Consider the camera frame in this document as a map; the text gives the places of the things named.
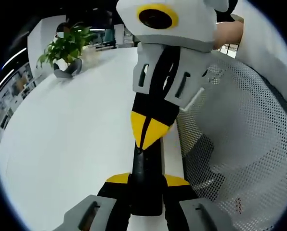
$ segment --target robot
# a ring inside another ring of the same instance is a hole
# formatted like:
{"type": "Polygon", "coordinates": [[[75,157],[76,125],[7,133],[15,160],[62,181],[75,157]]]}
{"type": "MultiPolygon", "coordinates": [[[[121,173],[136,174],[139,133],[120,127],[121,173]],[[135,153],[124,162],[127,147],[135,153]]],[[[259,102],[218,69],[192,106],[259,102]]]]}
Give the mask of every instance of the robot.
{"type": "Polygon", "coordinates": [[[163,175],[161,138],[179,110],[204,90],[213,61],[215,10],[228,0],[120,0],[117,11],[141,43],[133,72],[132,173],[109,178],[64,217],[55,231],[126,231],[130,215],[159,216],[165,205],[170,231],[235,230],[230,217],[198,198],[184,179],[163,175]]]}

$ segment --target white desk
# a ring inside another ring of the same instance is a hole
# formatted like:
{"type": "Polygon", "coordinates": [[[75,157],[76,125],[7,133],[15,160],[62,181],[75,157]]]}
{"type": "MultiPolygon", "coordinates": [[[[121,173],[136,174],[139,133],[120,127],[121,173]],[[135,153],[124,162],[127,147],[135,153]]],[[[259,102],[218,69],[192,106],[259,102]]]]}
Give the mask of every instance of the white desk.
{"type": "MultiPolygon", "coordinates": [[[[0,143],[0,177],[33,231],[60,225],[66,211],[105,180],[131,172],[130,112],[136,48],[103,51],[99,65],[72,80],[54,75],[20,104],[0,143]]],[[[166,173],[183,177],[176,126],[164,138],[166,173]]],[[[128,230],[168,230],[164,215],[132,216],[128,230]]]]}

